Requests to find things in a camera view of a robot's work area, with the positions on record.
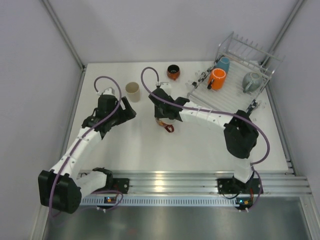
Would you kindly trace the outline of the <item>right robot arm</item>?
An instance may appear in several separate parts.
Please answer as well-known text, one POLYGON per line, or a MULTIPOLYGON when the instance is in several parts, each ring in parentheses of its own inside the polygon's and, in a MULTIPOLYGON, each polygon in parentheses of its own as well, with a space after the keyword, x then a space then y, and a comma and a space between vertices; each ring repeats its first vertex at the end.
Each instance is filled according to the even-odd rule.
POLYGON ((148 97, 154 104, 155 118, 167 125, 179 121, 222 132, 226 149, 233 158, 234 173, 229 185, 222 186, 221 193, 244 194, 250 191, 255 172, 249 157, 257 144, 259 128, 252 123, 246 112, 215 111, 200 107, 184 97, 173 99, 160 86, 150 92, 148 97))

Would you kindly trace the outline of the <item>white and red mug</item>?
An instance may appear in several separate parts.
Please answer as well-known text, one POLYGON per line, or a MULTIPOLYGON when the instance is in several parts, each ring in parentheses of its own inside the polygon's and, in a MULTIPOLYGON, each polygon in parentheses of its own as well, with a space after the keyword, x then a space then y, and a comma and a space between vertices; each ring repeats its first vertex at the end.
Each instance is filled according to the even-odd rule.
POLYGON ((173 133, 175 131, 175 128, 173 124, 175 123, 175 120, 171 120, 169 118, 156 118, 156 123, 164 128, 168 133, 173 133))

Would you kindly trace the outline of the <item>blue ceramic mug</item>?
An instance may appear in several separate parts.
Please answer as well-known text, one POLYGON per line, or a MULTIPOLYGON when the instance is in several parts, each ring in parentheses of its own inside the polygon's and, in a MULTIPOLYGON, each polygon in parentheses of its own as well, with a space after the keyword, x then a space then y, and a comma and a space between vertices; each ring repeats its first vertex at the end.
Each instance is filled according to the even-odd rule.
POLYGON ((222 56, 216 63, 215 68, 222 69, 227 74, 230 68, 230 59, 226 56, 222 56))

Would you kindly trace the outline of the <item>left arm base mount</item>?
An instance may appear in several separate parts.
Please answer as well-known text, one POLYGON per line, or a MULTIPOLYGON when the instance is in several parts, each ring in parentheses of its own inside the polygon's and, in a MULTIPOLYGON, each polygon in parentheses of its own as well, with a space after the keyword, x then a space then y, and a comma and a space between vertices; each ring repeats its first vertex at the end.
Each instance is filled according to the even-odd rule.
POLYGON ((127 194, 130 188, 129 178, 114 178, 110 185, 110 190, 119 191, 123 194, 127 194))

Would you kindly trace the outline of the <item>grey ceramic mug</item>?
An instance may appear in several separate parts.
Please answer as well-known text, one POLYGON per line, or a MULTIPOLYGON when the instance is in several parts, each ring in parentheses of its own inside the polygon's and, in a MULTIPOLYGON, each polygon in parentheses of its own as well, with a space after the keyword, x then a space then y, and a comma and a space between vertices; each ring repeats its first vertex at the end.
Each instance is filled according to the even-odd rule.
POLYGON ((263 82, 263 77, 257 72, 248 72, 242 80, 244 93, 252 93, 257 90, 263 82))

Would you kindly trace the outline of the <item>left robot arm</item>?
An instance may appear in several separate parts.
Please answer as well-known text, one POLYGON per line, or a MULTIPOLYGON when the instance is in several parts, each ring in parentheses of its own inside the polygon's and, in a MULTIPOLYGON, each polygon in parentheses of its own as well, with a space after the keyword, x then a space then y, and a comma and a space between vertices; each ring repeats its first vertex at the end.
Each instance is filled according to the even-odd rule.
POLYGON ((97 190, 109 193, 114 188, 111 170, 95 167, 84 177, 78 177, 78 174, 106 134, 135 116, 136 112, 126 97, 118 100, 112 94, 102 94, 97 107, 83 121, 66 153, 49 171, 43 170, 39 174, 41 205, 72 214, 80 206, 81 200, 91 193, 97 190))

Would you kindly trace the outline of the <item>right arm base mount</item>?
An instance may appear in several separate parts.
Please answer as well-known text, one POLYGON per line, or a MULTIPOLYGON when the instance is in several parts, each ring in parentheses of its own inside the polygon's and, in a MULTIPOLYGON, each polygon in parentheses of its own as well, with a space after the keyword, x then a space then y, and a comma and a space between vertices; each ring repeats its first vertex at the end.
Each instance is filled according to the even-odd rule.
POLYGON ((217 179, 218 193, 226 199, 235 199, 240 193, 234 186, 233 178, 218 178, 217 179))

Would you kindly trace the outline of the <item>beige tumbler cup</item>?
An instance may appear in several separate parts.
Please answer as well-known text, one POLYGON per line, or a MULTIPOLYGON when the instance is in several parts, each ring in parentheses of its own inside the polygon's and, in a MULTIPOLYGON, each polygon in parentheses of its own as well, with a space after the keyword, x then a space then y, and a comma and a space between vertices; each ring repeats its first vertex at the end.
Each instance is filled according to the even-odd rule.
POLYGON ((141 99, 140 86, 137 82, 129 82, 125 86, 125 91, 126 91, 128 99, 131 102, 137 103, 140 101, 140 99, 141 99))

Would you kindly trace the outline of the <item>orange mug black handle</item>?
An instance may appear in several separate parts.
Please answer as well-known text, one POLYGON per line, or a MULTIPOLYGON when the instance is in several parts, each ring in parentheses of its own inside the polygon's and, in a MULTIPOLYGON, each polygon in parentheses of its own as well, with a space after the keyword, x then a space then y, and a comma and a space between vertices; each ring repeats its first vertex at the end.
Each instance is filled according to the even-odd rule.
POLYGON ((214 68, 210 73, 207 89, 220 90, 224 85, 226 77, 227 73, 222 68, 214 68))

